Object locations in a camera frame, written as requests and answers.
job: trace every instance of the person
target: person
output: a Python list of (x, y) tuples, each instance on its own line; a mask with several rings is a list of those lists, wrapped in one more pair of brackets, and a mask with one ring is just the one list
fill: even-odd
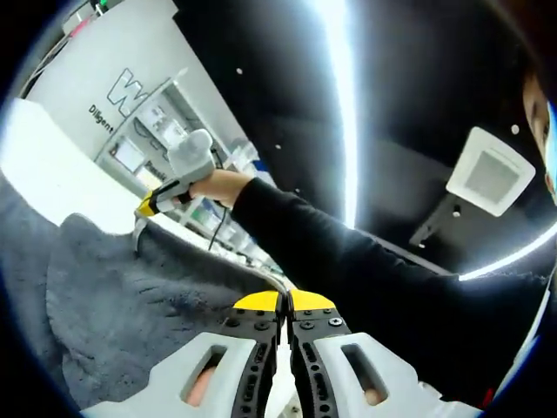
[[(533, 73), (523, 99), (546, 161), (547, 100)], [(555, 196), (554, 179), (546, 179)], [(409, 362), (444, 399), (488, 404), (546, 291), (546, 280), (530, 273), (459, 281), (410, 266), (296, 195), (244, 174), (216, 170), (191, 195), (231, 208), (294, 284), (333, 300), (353, 332), (370, 334)]]

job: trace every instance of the black ceiling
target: black ceiling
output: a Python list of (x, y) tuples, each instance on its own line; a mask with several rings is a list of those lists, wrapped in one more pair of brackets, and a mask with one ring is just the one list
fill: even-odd
[[(299, 189), (342, 219), (338, 101), (323, 26), (309, 2), (177, 3), (176, 23), (277, 185)], [(512, 34), (480, 0), (347, 3), (358, 116), (357, 227), (455, 272), (537, 237), (555, 210), (521, 109), (523, 56)], [(500, 218), (461, 202), (461, 218), (444, 220), (425, 249), (410, 245), (447, 195), (446, 182), (476, 125), (534, 164), (533, 183)], [(545, 273), (553, 248), (512, 269)]]

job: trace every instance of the screw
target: screw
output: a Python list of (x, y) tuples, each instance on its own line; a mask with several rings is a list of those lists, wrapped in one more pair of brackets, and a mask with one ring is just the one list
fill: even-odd
[(302, 329), (312, 329), (313, 327), (315, 327), (313, 325), (313, 322), (310, 322), (309, 320), (302, 322), (301, 324), (299, 324), (299, 327)]
[(340, 327), (342, 325), (342, 319), (340, 318), (331, 318), (329, 320), (329, 325), (331, 327)]
[(234, 328), (237, 327), (238, 325), (240, 325), (239, 320), (235, 320), (234, 318), (229, 318), (228, 320), (226, 320), (227, 327)]
[(265, 331), (266, 329), (269, 329), (269, 327), (269, 322), (267, 322), (266, 320), (255, 323), (255, 329), (257, 329), (258, 331)]

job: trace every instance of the gray carpet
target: gray carpet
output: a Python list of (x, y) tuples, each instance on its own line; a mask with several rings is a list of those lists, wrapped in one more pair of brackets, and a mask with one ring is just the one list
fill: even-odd
[[(6, 196), (10, 186), (2, 188)], [(130, 234), (103, 233), (79, 215), (56, 228), (13, 190), (7, 195), (5, 285), (37, 358), (80, 408), (135, 394), (164, 357), (218, 330), (236, 300), (271, 288), (152, 223), (138, 257)]]

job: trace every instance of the ceiling light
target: ceiling light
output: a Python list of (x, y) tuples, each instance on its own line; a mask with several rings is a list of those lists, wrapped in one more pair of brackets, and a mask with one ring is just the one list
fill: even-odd
[(354, 228), (358, 204), (358, 159), (352, 49), (348, 42), (344, 0), (311, 0), (325, 25), (332, 71), (336, 81), (345, 148), (345, 224)]
[(478, 270), (474, 270), (473, 272), (461, 274), (460, 280), (470, 280), (476, 279), (477, 277), (483, 276), (484, 274), (488, 274), (494, 270), (502, 268), (504, 266), (508, 266), (511, 263), (514, 263), (516, 260), (521, 259), (522, 257), (526, 257), (531, 252), (537, 250), (541, 246), (543, 246), (546, 242), (548, 242), (555, 234), (557, 233), (557, 222), (545, 231), (540, 237), (532, 241), (527, 246), (524, 246), (516, 253), (512, 253), (511, 255), (506, 256), (505, 258), (495, 261), (494, 263), (490, 264), (489, 266), (485, 266), (479, 268)]

